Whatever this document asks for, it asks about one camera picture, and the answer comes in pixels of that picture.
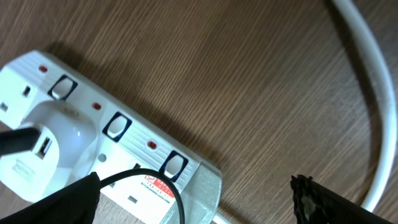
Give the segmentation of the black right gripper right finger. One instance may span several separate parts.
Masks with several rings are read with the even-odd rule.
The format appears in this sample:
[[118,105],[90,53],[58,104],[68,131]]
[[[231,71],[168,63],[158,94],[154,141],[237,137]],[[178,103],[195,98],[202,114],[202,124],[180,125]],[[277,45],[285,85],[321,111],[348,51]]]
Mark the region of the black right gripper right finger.
[[292,176],[297,224],[392,224],[304,175]]

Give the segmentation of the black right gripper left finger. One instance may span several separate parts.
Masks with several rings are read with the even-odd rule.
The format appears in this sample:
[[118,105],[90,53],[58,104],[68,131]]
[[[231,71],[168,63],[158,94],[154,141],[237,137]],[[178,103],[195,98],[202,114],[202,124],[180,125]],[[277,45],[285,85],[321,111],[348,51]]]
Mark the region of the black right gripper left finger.
[[92,224],[100,199],[100,179],[93,172],[48,197],[1,219],[3,224]]

